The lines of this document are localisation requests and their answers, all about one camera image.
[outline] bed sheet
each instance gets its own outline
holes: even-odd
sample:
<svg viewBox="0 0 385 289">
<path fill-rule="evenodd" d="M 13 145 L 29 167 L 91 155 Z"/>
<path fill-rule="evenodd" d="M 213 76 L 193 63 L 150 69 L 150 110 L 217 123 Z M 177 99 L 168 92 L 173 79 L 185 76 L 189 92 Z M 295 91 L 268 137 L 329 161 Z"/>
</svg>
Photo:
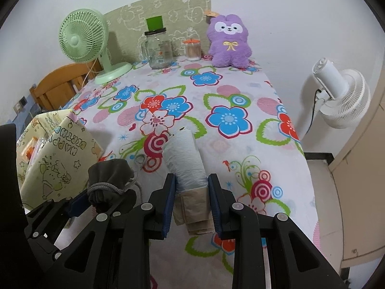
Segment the bed sheet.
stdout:
<svg viewBox="0 0 385 289">
<path fill-rule="evenodd" d="M 101 160 L 145 154 L 139 199 L 163 186 L 161 146 L 181 127 L 194 132 L 207 175 L 255 212 L 289 215 L 319 247 L 314 191 L 301 144 L 277 92 L 253 60 L 215 68 L 211 57 L 181 57 L 170 68 L 146 61 L 106 85 L 88 83 L 68 104 L 105 149 Z M 189 236 L 176 226 L 151 241 L 152 288 L 231 288 L 234 242 Z"/>
</svg>

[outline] purple plush toy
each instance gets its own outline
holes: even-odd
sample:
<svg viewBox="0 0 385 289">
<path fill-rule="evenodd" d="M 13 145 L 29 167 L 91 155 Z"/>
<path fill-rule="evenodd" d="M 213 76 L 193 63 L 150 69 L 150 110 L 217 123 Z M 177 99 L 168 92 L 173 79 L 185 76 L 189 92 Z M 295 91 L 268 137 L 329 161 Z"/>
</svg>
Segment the purple plush toy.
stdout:
<svg viewBox="0 0 385 289">
<path fill-rule="evenodd" d="M 234 14 L 213 17 L 207 29 L 211 41 L 209 54 L 215 67 L 247 68 L 251 49 L 247 44 L 249 32 L 241 19 Z"/>
</svg>

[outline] metal screw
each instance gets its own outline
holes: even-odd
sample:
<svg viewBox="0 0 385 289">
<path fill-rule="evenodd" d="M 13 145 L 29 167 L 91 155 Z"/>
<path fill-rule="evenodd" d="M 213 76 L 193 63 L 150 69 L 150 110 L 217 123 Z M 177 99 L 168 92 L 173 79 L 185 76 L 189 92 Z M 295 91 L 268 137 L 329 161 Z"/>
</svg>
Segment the metal screw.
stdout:
<svg viewBox="0 0 385 289">
<path fill-rule="evenodd" d="M 98 222 L 104 222 L 108 218 L 106 213 L 100 213 L 97 217 L 96 220 Z"/>
<path fill-rule="evenodd" d="M 233 203 L 232 208 L 239 211 L 239 210 L 243 209 L 243 204 L 240 202 Z"/>
<path fill-rule="evenodd" d="M 285 213 L 278 213 L 277 218 L 280 221 L 285 222 L 288 220 L 289 217 Z"/>
<path fill-rule="evenodd" d="M 151 203 L 148 203 L 148 202 L 143 203 L 142 206 L 141 206 L 141 209 L 144 210 L 144 211 L 148 211 L 148 210 L 150 210 L 152 208 L 153 208 L 153 205 Z"/>
</svg>

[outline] beige door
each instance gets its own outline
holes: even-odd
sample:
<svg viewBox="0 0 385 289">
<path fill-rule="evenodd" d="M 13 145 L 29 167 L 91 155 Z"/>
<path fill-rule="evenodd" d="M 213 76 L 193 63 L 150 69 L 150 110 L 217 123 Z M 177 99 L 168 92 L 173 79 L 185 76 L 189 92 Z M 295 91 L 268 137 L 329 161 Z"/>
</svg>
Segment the beige door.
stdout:
<svg viewBox="0 0 385 289">
<path fill-rule="evenodd" d="M 381 106 L 332 174 L 342 212 L 343 259 L 347 260 L 343 266 L 380 257 L 385 249 L 385 111 Z"/>
</svg>

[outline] yellow bow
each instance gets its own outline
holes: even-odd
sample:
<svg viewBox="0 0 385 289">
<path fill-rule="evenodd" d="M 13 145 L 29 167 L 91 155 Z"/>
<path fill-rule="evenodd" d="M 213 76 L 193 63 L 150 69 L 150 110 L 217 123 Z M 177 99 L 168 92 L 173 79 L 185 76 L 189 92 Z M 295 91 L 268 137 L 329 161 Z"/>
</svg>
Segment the yellow bow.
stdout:
<svg viewBox="0 0 385 289">
<path fill-rule="evenodd" d="M 236 51 L 236 50 L 234 49 L 234 46 L 237 46 L 237 45 L 238 45 L 238 42 L 237 42 L 237 41 L 234 41 L 234 42 L 228 42 L 228 41 L 225 41 L 225 42 L 223 43 L 223 45 L 228 45 L 228 46 L 229 46 L 229 47 L 227 48 L 227 51 L 229 51 L 229 50 Z"/>
</svg>

